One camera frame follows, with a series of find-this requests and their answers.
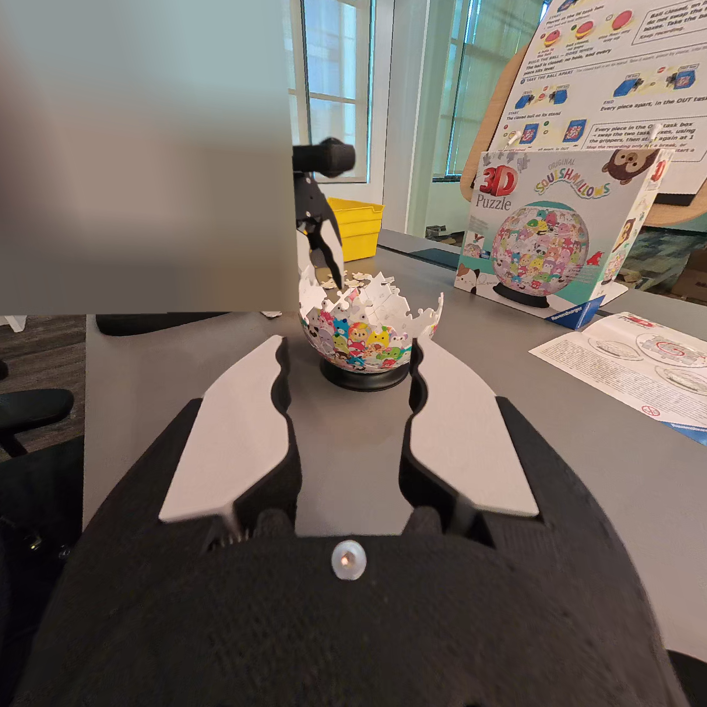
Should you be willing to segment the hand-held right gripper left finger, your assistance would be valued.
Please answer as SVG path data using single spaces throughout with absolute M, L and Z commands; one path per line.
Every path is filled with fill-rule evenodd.
M 290 357 L 274 335 L 211 384 L 158 514 L 218 520 L 230 539 L 294 535 L 303 471 L 288 414 Z

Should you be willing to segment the printed task instruction sheet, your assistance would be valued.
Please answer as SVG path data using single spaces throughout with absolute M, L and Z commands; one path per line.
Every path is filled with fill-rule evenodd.
M 706 181 L 706 2 L 553 1 L 490 148 L 668 148 L 662 193 Z

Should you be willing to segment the colourful puzzle box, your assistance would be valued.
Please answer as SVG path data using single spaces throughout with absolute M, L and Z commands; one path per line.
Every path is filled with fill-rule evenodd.
M 581 328 L 605 299 L 669 170 L 672 148 L 483 152 L 454 286 Z

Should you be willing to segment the window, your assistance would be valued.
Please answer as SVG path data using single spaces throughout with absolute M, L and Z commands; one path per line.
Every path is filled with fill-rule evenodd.
M 331 180 L 370 177 L 375 1 L 281 1 L 294 145 L 336 138 L 354 168 Z
M 546 1 L 453 1 L 432 181 L 457 182 L 502 70 L 526 45 Z

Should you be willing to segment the partly built puzzle ball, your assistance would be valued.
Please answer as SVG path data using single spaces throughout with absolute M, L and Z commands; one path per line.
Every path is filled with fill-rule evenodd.
M 338 290 L 314 266 L 300 273 L 299 320 L 305 338 L 325 363 L 353 373 L 386 373 L 408 364 L 412 343 L 432 338 L 443 312 L 437 304 L 414 314 L 393 277 L 355 273 Z

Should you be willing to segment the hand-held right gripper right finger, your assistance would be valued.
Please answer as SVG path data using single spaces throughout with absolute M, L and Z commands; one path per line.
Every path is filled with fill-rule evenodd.
M 484 514 L 538 521 L 540 509 L 499 399 L 471 367 L 428 337 L 414 341 L 410 416 L 399 487 L 431 508 L 445 534 L 483 536 Z

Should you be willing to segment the instruction poster board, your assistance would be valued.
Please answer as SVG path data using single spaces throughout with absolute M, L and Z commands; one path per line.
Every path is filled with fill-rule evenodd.
M 472 200 L 473 181 L 475 179 L 479 157 L 482 152 L 486 151 L 490 146 L 510 90 L 513 87 L 529 46 L 529 44 L 526 44 L 521 47 L 517 53 L 511 57 L 506 67 L 501 72 L 496 88 L 491 96 L 489 106 L 483 116 L 479 131 L 460 179 L 461 194 L 468 202 Z M 674 228 L 686 222 L 703 219 L 705 216 L 706 183 L 703 183 L 699 192 L 694 196 L 691 204 L 687 207 L 655 203 L 651 207 L 644 225 L 647 227 Z

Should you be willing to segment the black wrist rest pad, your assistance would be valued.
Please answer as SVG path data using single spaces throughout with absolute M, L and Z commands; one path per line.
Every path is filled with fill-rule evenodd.
M 97 314 L 95 324 L 101 334 L 109 337 L 133 337 L 156 331 L 169 330 L 227 314 L 211 313 L 150 313 Z

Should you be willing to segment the white instruction leaflet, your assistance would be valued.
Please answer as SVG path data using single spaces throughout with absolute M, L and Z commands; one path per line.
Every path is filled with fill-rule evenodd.
M 621 312 L 530 354 L 706 446 L 706 341 Z

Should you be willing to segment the cardboard box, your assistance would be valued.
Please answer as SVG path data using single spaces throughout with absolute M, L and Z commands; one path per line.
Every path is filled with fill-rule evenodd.
M 671 294 L 706 305 L 706 260 L 690 258 L 672 287 Z

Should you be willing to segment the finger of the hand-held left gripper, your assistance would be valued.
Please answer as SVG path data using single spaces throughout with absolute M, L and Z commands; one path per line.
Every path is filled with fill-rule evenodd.
M 340 290 L 344 286 L 344 256 L 338 223 L 333 213 L 301 222 L 301 271 L 322 267 L 313 257 L 324 261 Z

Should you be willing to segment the black puzzle ball stand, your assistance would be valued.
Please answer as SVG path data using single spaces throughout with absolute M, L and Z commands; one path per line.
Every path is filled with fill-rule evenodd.
M 320 371 L 331 384 L 358 393 L 376 393 L 401 384 L 408 376 L 410 364 L 365 373 L 360 370 L 345 370 L 327 359 L 320 360 Z

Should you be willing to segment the yellow plastic bin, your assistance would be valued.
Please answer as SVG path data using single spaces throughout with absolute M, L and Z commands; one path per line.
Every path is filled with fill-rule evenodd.
M 348 263 L 374 257 L 384 205 L 335 197 L 328 197 L 327 202 L 337 219 L 344 261 Z

